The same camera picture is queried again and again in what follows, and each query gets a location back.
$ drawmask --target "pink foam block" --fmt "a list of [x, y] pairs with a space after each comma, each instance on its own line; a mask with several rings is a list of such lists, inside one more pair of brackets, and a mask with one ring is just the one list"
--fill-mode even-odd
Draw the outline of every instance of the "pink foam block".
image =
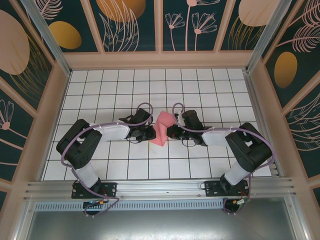
[[162, 111], [154, 125], [156, 137], [150, 140], [150, 142], [163, 147], [167, 140], [167, 128], [171, 127], [174, 123], [175, 119], [173, 115]]

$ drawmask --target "purple cable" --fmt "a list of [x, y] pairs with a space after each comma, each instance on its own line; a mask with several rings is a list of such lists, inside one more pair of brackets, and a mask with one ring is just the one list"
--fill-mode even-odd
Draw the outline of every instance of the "purple cable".
[[[271, 150], [271, 152], [272, 152], [272, 157], [270, 158], [270, 160], [269, 160], [267, 163], [265, 163], [265, 164], [260, 165], [259, 167], [257, 167], [256, 170], [261, 169], [261, 168], [264, 168], [265, 166], [271, 165], [271, 164], [275, 161], [276, 150], [274, 149], [274, 147], [273, 147], [267, 140], [265, 140], [262, 136], [254, 133], [254, 132], [252, 132], [252, 131], [249, 131], [249, 130], [246, 130], [246, 129], [242, 129], [242, 128], [239, 128], [239, 127], [230, 127], [230, 128], [226, 128], [226, 127], [216, 127], [216, 128], [214, 128], [214, 127], [213, 127], [213, 128], [209, 128], [209, 129], [206, 129], [206, 130], [193, 130], [193, 129], [188, 129], [188, 128], [182, 126], [182, 125], [177, 121], [177, 119], [176, 119], [176, 117], [175, 117], [175, 107], [176, 107], [177, 105], [180, 105], [180, 106], [182, 107], [182, 110], [181, 110], [182, 113], [183, 113], [184, 110], [185, 110], [185, 106], [184, 106], [181, 102], [177, 102], [177, 103], [175, 103], [175, 104], [173, 105], [173, 107], [172, 107], [172, 115], [173, 115], [173, 117], [174, 117], [175, 123], [176, 123], [180, 128], [182, 128], [183, 130], [188, 131], [188, 132], [192, 132], [192, 133], [206, 133], [206, 132], [213, 132], [213, 131], [241, 131], [241, 132], [250, 134], [250, 135], [252, 135], [252, 136], [260, 139], [261, 141], [263, 141], [263, 142], [268, 146], [268, 148]], [[245, 178], [249, 178], [249, 179], [248, 179], [248, 181], [249, 181], [249, 183], [248, 183], [248, 187], [249, 187], [248, 197], [250, 196], [250, 192], [251, 192], [251, 189], [250, 189], [250, 188], [251, 188], [251, 175], [252, 175], [252, 174], [253, 174], [253, 172], [249, 173], [249, 174], [245, 177]], [[222, 210], [223, 210], [225, 213], [232, 213], [230, 210], [228, 210], [228, 209], [225, 208], [225, 204], [226, 204], [227, 199], [228, 199], [228, 198], [224, 198], [224, 199], [223, 199], [223, 208], [222, 208]]]
[[[154, 114], [154, 108], [152, 107], [152, 105], [148, 102], [143, 102], [141, 103], [138, 107], [137, 107], [137, 110], [140, 108], [141, 105], [144, 105], [144, 104], [147, 104], [149, 105], [150, 109], [151, 109], [151, 113], [150, 113], [150, 116], [147, 118], [147, 120], [143, 121], [143, 122], [140, 122], [140, 123], [124, 123], [124, 122], [108, 122], [108, 123], [102, 123], [102, 124], [96, 124], [96, 125], [93, 125], [93, 126], [89, 126], [87, 127], [86, 129], [82, 130], [81, 132], [79, 132], [71, 141], [70, 143], [66, 146], [66, 148], [64, 149], [62, 155], [61, 155], [61, 164], [66, 166], [66, 167], [69, 167], [71, 168], [71, 171], [73, 173], [73, 175], [76, 177], [76, 179], [79, 181], [79, 183], [91, 194], [93, 195], [96, 195], [97, 197], [100, 197], [102, 199], [110, 199], [110, 200], [116, 200], [114, 203], [112, 203], [107, 209], [103, 210], [103, 211], [100, 211], [99, 213], [97, 213], [95, 216], [99, 216], [99, 215], [102, 215], [104, 214], [105, 212], [107, 212], [110, 208], [112, 208], [117, 202], [119, 202], [119, 198], [118, 197], [112, 197], [112, 196], [105, 196], [105, 195], [101, 195], [101, 194], [98, 194], [92, 190], [90, 190], [79, 178], [77, 172], [75, 171], [75, 169], [72, 167], [71, 164], [68, 164], [68, 163], [65, 163], [64, 160], [65, 160], [65, 156], [66, 156], [66, 153], [67, 151], [69, 150], [69, 148], [71, 147], [71, 145], [82, 135], [84, 134], [85, 132], [91, 130], [91, 129], [95, 129], [95, 128], [101, 128], [101, 127], [105, 127], [105, 126], [113, 126], [113, 125], [120, 125], [120, 126], [140, 126], [140, 125], [143, 125], [147, 122], [149, 122], [152, 118], [152, 115]], [[93, 206], [95, 204], [90, 204], [88, 205], [85, 209], [84, 209], [84, 213], [86, 214], [86, 216], [88, 217], [89, 215], [87, 214], [87, 209], [91, 206]]]

